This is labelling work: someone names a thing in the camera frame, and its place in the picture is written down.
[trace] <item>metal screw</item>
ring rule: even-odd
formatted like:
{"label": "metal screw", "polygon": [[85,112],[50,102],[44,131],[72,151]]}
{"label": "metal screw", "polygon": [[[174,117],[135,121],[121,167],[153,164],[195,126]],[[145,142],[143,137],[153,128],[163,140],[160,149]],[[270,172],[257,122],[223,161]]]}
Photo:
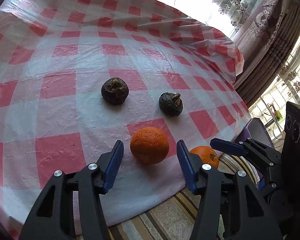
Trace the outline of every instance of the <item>metal screw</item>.
{"label": "metal screw", "polygon": [[91,163],[91,164],[89,164],[88,168],[89,168],[89,170],[95,170],[96,168],[98,168],[98,165],[95,163]]}
{"label": "metal screw", "polygon": [[211,165],[209,165],[209,164],[204,164],[204,165],[202,165],[202,168],[203,168],[204,170],[208,171],[208,170],[211,170]]}
{"label": "metal screw", "polygon": [[245,171],[238,171],[238,175],[240,177],[245,177],[247,175],[247,173]]}
{"label": "metal screw", "polygon": [[55,172],[53,173],[53,175],[54,175],[55,177],[60,177],[60,176],[62,175],[62,171],[61,171],[61,170],[57,170],[57,171],[55,171]]}

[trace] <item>plastic tablecloth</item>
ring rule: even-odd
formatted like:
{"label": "plastic tablecloth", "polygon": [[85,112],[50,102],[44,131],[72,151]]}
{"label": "plastic tablecloth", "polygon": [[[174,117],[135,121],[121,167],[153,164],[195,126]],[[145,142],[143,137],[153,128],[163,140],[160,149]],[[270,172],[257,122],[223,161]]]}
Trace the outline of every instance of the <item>plastic tablecloth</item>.
{"label": "plastic tablecloth", "polygon": [[[55,170],[76,172],[117,139],[124,158],[101,197],[107,225],[131,218],[185,186],[176,142],[189,149],[234,139],[250,115],[232,84],[240,51],[220,31],[155,0],[5,0],[0,7],[0,221],[19,232]],[[107,104],[102,84],[120,77],[130,93]],[[180,93],[165,116],[158,99]],[[132,134],[162,129],[170,151],[142,166]],[[77,233],[81,232],[74,195]]]}

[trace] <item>orange fruit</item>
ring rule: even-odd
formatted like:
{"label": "orange fruit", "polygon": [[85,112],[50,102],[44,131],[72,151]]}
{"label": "orange fruit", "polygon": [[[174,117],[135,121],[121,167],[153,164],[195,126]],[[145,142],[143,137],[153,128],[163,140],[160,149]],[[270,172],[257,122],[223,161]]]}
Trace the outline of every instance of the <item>orange fruit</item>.
{"label": "orange fruit", "polygon": [[203,164],[210,164],[212,167],[215,167],[216,169],[218,168],[219,159],[216,152],[212,148],[208,146],[198,146],[189,152],[199,155]]}
{"label": "orange fruit", "polygon": [[158,128],[142,128],[132,136],[130,150],[139,162],[156,164],[162,162],[168,155],[168,138]]}

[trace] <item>brown curtain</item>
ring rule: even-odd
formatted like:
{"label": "brown curtain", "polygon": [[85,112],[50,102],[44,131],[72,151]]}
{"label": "brown curtain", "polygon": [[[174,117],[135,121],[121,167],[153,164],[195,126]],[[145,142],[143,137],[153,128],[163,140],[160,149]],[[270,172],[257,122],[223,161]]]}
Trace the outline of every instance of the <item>brown curtain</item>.
{"label": "brown curtain", "polygon": [[251,74],[236,88],[250,107],[269,87],[285,64],[300,35],[300,6],[291,4],[269,50]]}

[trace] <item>dark root vegetable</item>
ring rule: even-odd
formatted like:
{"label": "dark root vegetable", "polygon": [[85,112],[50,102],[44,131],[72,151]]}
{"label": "dark root vegetable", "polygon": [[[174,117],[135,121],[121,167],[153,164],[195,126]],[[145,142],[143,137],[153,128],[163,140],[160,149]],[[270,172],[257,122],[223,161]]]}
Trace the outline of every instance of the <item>dark root vegetable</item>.
{"label": "dark root vegetable", "polygon": [[178,116],[183,110],[180,94],[163,93],[159,98],[160,109],[167,115]]}
{"label": "dark root vegetable", "polygon": [[101,95],[112,105],[122,104],[129,94],[127,84],[121,78],[110,78],[101,88]]}

